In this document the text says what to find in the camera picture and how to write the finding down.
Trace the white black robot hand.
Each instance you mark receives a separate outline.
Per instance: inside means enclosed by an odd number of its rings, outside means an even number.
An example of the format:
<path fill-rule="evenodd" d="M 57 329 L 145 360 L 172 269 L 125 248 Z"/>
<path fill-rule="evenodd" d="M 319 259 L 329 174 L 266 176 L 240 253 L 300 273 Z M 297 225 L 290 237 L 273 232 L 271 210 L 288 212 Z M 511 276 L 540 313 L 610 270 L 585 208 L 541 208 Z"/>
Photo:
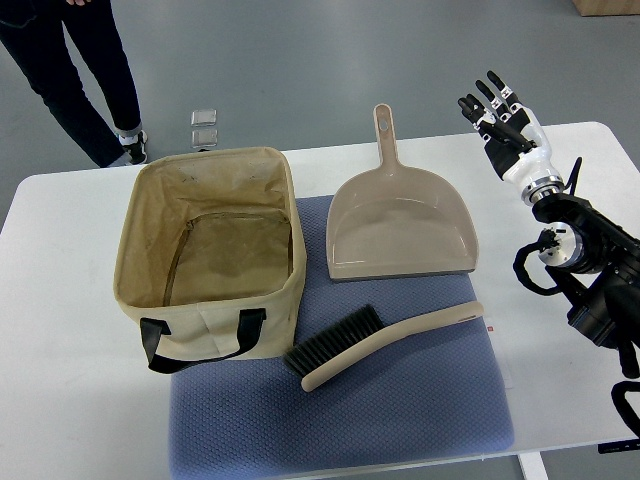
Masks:
<path fill-rule="evenodd" d="M 482 138 L 498 177 L 513 185 L 527 205 L 564 190 L 565 182 L 551 163 L 551 145 L 533 111 L 493 71 L 475 85 L 486 100 L 468 94 L 458 105 Z"/>

